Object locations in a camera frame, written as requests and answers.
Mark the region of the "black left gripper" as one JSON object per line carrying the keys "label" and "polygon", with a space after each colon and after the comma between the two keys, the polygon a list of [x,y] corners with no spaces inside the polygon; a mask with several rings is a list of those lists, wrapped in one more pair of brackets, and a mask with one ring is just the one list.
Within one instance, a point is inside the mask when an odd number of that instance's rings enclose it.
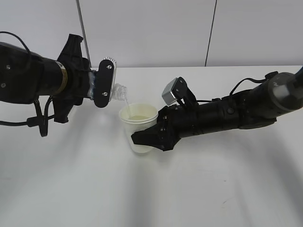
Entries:
{"label": "black left gripper", "polygon": [[80,106],[84,98],[88,98],[89,60],[82,57],[79,35],[69,34],[57,61],[62,63],[67,72],[64,89],[53,99],[54,122],[67,123],[68,115],[74,105]]}

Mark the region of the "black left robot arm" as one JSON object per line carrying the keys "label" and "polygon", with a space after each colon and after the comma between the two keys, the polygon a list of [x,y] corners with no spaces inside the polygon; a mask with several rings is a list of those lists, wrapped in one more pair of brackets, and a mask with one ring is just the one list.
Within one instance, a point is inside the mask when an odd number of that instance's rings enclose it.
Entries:
{"label": "black left robot arm", "polygon": [[0,99],[32,104],[40,96],[53,98],[54,121],[67,123],[73,106],[89,91],[89,61],[82,56],[79,35],[70,34],[56,60],[12,44],[0,44]]}

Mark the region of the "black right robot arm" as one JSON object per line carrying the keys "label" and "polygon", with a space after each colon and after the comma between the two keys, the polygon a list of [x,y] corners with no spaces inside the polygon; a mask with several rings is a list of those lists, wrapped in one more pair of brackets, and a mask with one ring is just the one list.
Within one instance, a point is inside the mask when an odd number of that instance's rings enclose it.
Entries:
{"label": "black right robot arm", "polygon": [[222,98],[197,100],[186,81],[175,78],[162,93],[166,105],[159,110],[155,125],[134,132],[132,142],[168,151],[185,137],[262,128],[302,108],[301,70],[295,74],[273,71],[255,83],[253,89],[233,89]]}

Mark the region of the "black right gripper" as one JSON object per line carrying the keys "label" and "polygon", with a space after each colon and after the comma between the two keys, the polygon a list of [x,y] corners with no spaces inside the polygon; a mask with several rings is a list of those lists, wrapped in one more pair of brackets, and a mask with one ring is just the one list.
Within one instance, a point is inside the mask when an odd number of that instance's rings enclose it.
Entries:
{"label": "black right gripper", "polygon": [[135,145],[168,151],[172,150],[182,138],[200,134],[197,112],[172,105],[158,111],[156,125],[133,133],[131,139]]}

